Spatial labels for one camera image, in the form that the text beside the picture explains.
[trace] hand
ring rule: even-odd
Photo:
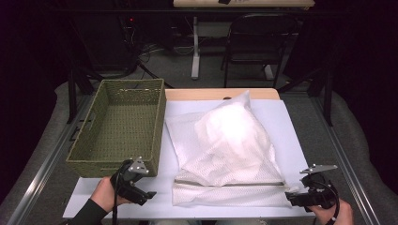
[[[326,224],[333,217],[336,205],[330,209],[324,209],[319,206],[309,206],[308,208],[315,213],[316,217],[322,224]],[[334,225],[354,225],[354,213],[351,205],[341,199],[339,215],[337,216]]]
[[[115,190],[111,184],[111,177],[105,176],[99,181],[96,189],[91,195],[91,200],[94,201],[101,208],[103,208],[103,210],[109,213],[114,208],[114,199],[115,199]],[[117,196],[117,205],[123,203],[130,203],[130,202],[120,196]]]

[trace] floor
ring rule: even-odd
[[[210,39],[201,48],[200,78],[195,81],[191,79],[191,52],[189,48],[176,47],[173,52],[156,48],[143,54],[140,58],[152,73],[166,80],[174,88],[222,88],[223,72],[220,70],[222,48],[217,46],[217,44],[212,44],[212,41],[214,41],[213,43],[218,42],[217,39]],[[262,79],[262,81],[258,81],[258,78],[264,77],[264,71],[260,67],[251,67],[249,69],[235,67],[231,71],[233,71],[232,76],[237,79],[229,82],[231,87],[271,86],[271,82],[266,82]],[[244,82],[240,80],[243,75],[246,77],[248,74],[251,74],[250,76],[256,78],[257,81]],[[140,68],[137,68],[130,76],[123,79],[151,79],[151,77]],[[289,78],[282,75],[278,80],[277,87],[285,85],[288,81]],[[98,83],[93,81],[93,85],[98,86]],[[331,138],[330,127],[325,124],[320,114],[321,104],[319,102],[322,101],[322,98],[308,97],[305,94],[308,85],[307,82],[302,83],[288,93],[281,94],[281,99],[285,102],[292,118],[308,163],[312,164],[321,161],[323,164],[339,164],[341,161],[336,157],[337,153],[333,152],[336,149],[336,145],[339,146],[340,143]],[[59,86],[56,93],[58,102],[53,117],[43,133],[37,150],[29,164],[26,165],[23,175],[1,205],[0,224],[56,224],[63,221],[63,211],[78,179],[78,176],[65,164],[65,158],[73,143],[73,131],[82,123],[81,120],[85,116],[84,111],[87,110],[92,97],[79,96],[79,102],[81,103],[80,113],[70,125],[67,125],[66,121],[69,116],[67,84],[64,83]],[[333,102],[335,111],[332,112],[332,116],[334,119],[337,118],[338,121],[341,121],[342,119],[339,116],[343,114],[343,117],[347,117],[349,110],[344,107],[344,101],[340,98],[334,98]],[[349,135],[357,135],[358,132],[346,135],[345,125],[340,125],[339,123],[337,125],[339,127],[335,127],[335,129],[339,130],[338,134],[340,134],[338,135],[338,140],[341,140],[341,143],[345,143],[346,145],[343,148],[346,148],[352,144],[349,141],[346,143],[347,140],[352,140]],[[356,212],[356,223],[372,224],[364,219],[366,217],[363,217],[363,215],[367,213],[363,214],[361,206],[354,204],[358,196],[352,195],[352,187],[346,183],[344,172],[333,173],[329,178],[333,180],[333,183],[337,184],[336,186],[342,198],[353,203]],[[45,186],[35,185],[35,181],[41,181]],[[29,186],[36,187],[38,193],[32,195],[26,192]],[[271,224],[311,224],[311,222],[309,219],[297,218],[295,220],[273,220]],[[120,224],[137,223],[138,221],[120,221]],[[104,224],[110,224],[110,220],[104,219]]]

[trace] green basket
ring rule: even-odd
[[[156,176],[165,108],[163,79],[102,81],[67,164],[81,177],[103,177],[142,157]]]

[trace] desk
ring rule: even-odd
[[[182,113],[205,112],[245,90],[239,89],[166,89],[165,117]],[[283,101],[275,89],[249,89],[252,110],[268,131],[276,149],[277,163],[290,187],[301,187],[299,173],[307,167],[296,132]],[[178,162],[166,126],[163,127],[161,156],[157,177],[146,177],[136,183],[144,191],[157,191],[145,205],[125,204],[119,206],[118,217],[128,219],[222,219],[222,218],[296,218],[313,217],[300,207],[227,207],[190,205],[172,206],[172,185],[178,173]],[[70,198],[64,218],[72,218],[84,205],[96,187],[99,178],[80,178]]]
[[[228,5],[220,4],[217,0],[174,0],[176,8],[308,8],[314,5],[313,0],[232,0]],[[193,61],[191,78],[199,79],[199,36],[203,37],[226,37],[228,35],[229,23],[214,23],[208,30],[199,29],[200,23],[197,17],[193,17]]]

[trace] white cloth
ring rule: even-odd
[[[249,91],[209,112],[166,118],[179,164],[173,204],[286,206],[275,149]]]

